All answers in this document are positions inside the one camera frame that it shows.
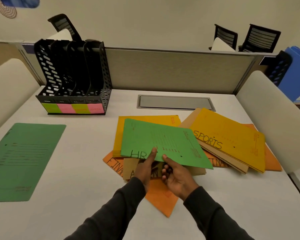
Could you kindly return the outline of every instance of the right hand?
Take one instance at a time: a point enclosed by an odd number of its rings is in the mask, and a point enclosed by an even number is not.
[[[168,158],[166,154],[162,158],[168,164],[164,165],[164,169],[162,169],[162,181],[172,193],[185,201],[189,194],[198,188],[199,185],[192,178],[188,169]]]

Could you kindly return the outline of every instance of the green hr folder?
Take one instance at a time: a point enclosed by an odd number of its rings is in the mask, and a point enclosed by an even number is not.
[[[121,156],[146,159],[153,147],[156,161],[166,154],[181,165],[213,169],[191,129],[125,119]]]
[[[0,141],[0,202],[30,199],[65,128],[24,123],[11,127]]]

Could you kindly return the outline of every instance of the pink sticky note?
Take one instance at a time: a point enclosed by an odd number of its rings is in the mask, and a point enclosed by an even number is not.
[[[103,114],[105,112],[102,104],[88,104],[88,109],[92,114]]]
[[[57,104],[63,114],[76,114],[71,104]]]

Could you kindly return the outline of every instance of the concentric circle wall art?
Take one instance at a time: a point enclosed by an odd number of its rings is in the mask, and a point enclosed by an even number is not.
[[[5,6],[1,0],[0,0],[0,13],[10,19],[14,19],[17,16],[16,8]]]

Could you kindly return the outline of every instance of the blue folder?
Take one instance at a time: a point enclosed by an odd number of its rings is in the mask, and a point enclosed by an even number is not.
[[[292,102],[295,102],[300,97],[300,50],[298,48],[287,48],[285,52],[292,57],[292,64],[278,88]]]

